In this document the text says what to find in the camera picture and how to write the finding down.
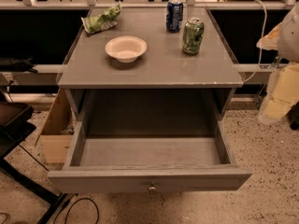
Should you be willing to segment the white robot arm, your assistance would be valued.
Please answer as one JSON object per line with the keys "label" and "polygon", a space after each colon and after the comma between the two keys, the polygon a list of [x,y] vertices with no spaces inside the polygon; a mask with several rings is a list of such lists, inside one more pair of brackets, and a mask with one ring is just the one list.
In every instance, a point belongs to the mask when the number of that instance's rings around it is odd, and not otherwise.
{"label": "white robot arm", "polygon": [[257,47],[275,50],[278,60],[267,83],[258,120],[272,124],[284,118],[299,102],[299,4],[296,3],[278,25],[261,38]]}

